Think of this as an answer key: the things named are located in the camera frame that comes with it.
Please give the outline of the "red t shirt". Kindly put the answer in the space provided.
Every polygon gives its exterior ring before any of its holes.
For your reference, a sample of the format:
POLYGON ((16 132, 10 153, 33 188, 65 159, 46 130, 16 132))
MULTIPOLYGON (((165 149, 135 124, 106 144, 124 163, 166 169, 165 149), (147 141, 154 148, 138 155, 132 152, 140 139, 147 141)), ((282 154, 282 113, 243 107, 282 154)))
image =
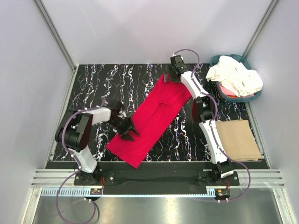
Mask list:
POLYGON ((163 74, 132 117, 140 135, 133 133, 134 141, 129 141, 118 134, 108 143, 108 150, 138 168, 190 97, 183 83, 165 82, 163 74))

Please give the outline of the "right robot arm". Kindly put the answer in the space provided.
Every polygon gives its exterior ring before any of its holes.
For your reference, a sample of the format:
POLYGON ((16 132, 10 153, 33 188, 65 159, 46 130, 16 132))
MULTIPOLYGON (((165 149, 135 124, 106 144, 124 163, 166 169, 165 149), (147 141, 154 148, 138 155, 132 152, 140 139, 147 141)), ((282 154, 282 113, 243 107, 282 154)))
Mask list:
POLYGON ((173 55, 170 58, 171 65, 168 67, 168 74, 165 82, 182 83, 193 98, 192 118, 198 123, 208 144, 212 171, 207 175, 206 182, 213 181, 218 185, 228 186, 233 177, 234 169, 231 159, 226 154, 220 140, 217 127, 217 103, 194 76, 194 72, 184 63, 181 55, 173 55))

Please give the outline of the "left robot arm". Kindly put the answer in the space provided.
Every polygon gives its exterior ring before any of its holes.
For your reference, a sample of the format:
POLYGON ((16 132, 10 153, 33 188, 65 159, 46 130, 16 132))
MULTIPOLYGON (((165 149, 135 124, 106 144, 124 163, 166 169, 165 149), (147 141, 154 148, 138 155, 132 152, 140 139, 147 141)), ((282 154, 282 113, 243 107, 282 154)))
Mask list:
POLYGON ((67 109, 55 134, 55 141, 78 164, 78 171, 75 172, 76 178, 90 185, 103 184, 105 181, 100 165, 92 156, 88 146, 92 126, 100 123, 108 123, 116 128, 122 140, 134 141, 131 132, 137 136, 140 135, 132 118, 119 100, 94 108, 67 109))

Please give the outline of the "teal laundry basket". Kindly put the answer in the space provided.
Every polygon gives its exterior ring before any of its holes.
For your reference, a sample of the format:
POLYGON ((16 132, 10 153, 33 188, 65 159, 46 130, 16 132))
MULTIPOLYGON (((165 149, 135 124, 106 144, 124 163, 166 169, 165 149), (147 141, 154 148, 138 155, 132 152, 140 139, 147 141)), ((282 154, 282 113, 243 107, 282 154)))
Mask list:
MULTIPOLYGON (((210 68, 218 63, 220 56, 222 56, 222 55, 216 55, 210 59, 210 62, 209 62, 210 68)), ((236 54, 231 54, 231 55, 226 55, 226 56, 230 56, 233 59, 237 60, 238 62, 242 62, 247 69, 252 69, 249 62, 244 57, 242 57, 240 55, 236 55, 236 54)), ((220 90, 221 84, 219 82, 214 82, 214 83, 215 83, 215 86, 216 86, 216 89, 217 89, 219 95, 221 96, 222 100, 224 100, 224 101, 237 102, 237 103, 249 102, 249 101, 254 100, 257 97, 259 97, 262 92, 262 90, 260 90, 256 93, 254 93, 253 97, 249 97, 249 98, 231 98, 231 97, 225 96, 224 93, 220 90)))

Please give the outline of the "white t shirt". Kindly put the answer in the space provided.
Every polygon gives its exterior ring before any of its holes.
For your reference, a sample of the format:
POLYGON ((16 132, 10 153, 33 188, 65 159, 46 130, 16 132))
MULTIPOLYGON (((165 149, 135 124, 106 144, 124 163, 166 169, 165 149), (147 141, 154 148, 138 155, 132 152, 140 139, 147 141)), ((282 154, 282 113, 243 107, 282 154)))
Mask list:
POLYGON ((230 56, 220 56, 218 63, 209 69, 206 80, 219 82, 237 97, 250 96, 263 87, 256 70, 247 69, 230 56))

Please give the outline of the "pink t shirt in basket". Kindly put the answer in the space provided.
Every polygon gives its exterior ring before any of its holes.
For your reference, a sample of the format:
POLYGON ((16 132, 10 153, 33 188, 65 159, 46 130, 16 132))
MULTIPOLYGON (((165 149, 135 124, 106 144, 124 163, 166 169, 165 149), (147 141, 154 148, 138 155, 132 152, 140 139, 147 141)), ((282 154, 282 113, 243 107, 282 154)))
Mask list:
POLYGON ((247 95, 247 96, 238 95, 236 90, 232 91, 231 89, 227 89, 223 85, 220 85, 220 90, 224 93, 225 96, 228 96, 231 98, 249 98, 249 97, 254 96, 254 94, 247 95))

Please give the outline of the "left connector board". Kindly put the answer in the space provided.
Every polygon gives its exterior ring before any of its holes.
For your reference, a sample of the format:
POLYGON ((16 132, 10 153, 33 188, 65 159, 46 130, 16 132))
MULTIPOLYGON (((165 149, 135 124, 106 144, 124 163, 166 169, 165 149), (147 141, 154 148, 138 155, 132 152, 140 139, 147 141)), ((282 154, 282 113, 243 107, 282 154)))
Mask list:
POLYGON ((103 188, 91 188, 90 189, 90 195, 102 195, 103 194, 103 188))

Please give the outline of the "connector board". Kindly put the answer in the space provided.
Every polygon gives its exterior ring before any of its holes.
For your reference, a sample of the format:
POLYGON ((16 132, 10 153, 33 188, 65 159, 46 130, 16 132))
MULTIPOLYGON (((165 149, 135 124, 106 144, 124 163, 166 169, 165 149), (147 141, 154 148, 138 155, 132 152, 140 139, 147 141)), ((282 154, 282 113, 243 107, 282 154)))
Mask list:
POLYGON ((90 195, 102 195, 103 194, 103 188, 91 188, 90 189, 90 195))
POLYGON ((230 189, 217 189, 215 191, 215 197, 218 200, 226 200, 230 197, 230 189))

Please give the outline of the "folded beige t shirt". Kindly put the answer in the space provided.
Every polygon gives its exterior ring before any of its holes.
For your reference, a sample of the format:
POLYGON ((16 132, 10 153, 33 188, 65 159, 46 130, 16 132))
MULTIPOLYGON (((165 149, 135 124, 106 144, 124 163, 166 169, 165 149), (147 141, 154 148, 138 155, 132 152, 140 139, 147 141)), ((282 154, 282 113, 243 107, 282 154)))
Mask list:
POLYGON ((248 120, 217 121, 216 128, 226 154, 236 161, 262 158, 248 120))

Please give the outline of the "right connector board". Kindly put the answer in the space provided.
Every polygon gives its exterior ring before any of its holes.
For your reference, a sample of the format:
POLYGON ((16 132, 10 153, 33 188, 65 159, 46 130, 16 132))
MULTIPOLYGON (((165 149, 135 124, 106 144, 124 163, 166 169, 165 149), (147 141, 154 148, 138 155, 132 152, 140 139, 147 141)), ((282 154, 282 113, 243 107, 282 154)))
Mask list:
POLYGON ((215 197, 218 200, 226 200, 230 197, 230 189, 217 189, 215 191, 215 197))

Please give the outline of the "aluminium front rail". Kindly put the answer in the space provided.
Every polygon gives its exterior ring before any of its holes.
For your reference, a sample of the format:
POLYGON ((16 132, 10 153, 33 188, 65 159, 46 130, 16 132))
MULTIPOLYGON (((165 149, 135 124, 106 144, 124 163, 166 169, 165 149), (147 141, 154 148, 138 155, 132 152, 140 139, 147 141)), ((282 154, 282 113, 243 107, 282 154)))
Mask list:
MULTIPOLYGON (((206 182, 207 175, 211 170, 202 171, 185 169, 167 170, 103 170, 102 176, 105 178, 105 186, 115 186, 121 183, 182 183, 195 184, 207 188, 226 187, 224 184, 217 184, 213 181, 206 182)), ((230 187, 252 188, 261 187, 283 187, 284 183, 278 170, 254 169, 246 171, 244 169, 235 170, 233 177, 230 178, 230 187)), ((65 186, 91 186, 90 184, 77 179, 74 171, 70 169, 39 169, 36 171, 32 187, 58 187, 61 183, 65 186)))

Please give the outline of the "right frame post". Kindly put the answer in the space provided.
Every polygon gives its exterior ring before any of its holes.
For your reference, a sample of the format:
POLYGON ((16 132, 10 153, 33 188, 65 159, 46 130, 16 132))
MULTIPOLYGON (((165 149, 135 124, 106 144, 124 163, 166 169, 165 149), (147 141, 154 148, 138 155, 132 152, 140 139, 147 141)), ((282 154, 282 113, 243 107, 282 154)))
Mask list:
POLYGON ((275 9, 279 5, 280 0, 271 0, 269 5, 267 6, 258 26, 256 27, 252 37, 250 38, 250 41, 248 42, 244 52, 243 57, 248 58, 250 52, 252 51, 255 43, 257 42, 259 36, 263 32, 264 28, 266 27, 268 21, 270 20, 272 14, 274 13, 275 9))

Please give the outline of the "frame post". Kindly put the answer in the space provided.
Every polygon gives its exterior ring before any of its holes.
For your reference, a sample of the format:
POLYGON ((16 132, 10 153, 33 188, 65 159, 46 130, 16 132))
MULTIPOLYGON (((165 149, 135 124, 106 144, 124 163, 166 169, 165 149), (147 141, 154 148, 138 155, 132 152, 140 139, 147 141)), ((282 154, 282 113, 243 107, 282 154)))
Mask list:
POLYGON ((54 22, 52 21, 49 12, 47 11, 44 3, 42 0, 33 0, 34 4, 36 5, 39 13, 41 14, 43 20, 46 23, 46 26, 48 27, 52 37, 54 38, 54 41, 56 42, 56 44, 58 45, 63 57, 65 58, 67 64, 69 65, 70 69, 72 70, 72 72, 76 71, 76 64, 74 63, 74 61, 72 60, 65 44, 63 43, 63 40, 61 39, 55 25, 54 22))
POLYGON ((259 36, 263 32, 264 28, 266 27, 268 21, 270 20, 272 14, 274 13, 275 9, 279 5, 280 0, 271 0, 269 5, 267 6, 258 26, 256 27, 252 37, 250 38, 250 41, 248 42, 244 52, 243 57, 248 58, 250 52, 252 51, 255 43, 257 42, 259 36))

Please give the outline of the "left frame post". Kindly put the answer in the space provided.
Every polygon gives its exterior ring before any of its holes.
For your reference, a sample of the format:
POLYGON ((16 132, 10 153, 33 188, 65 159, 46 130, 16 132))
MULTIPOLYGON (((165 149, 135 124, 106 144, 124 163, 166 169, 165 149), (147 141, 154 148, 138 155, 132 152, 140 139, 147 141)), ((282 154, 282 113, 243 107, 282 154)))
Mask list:
POLYGON ((72 70, 72 72, 76 71, 76 64, 74 63, 74 61, 72 60, 65 44, 63 43, 63 40, 61 39, 55 25, 54 22, 52 21, 49 12, 47 11, 44 3, 42 0, 33 0, 34 4, 36 5, 39 13, 41 14, 43 20, 46 23, 46 26, 48 27, 52 37, 54 38, 54 41, 56 42, 56 44, 58 45, 63 57, 65 58, 67 64, 69 65, 70 69, 72 70))

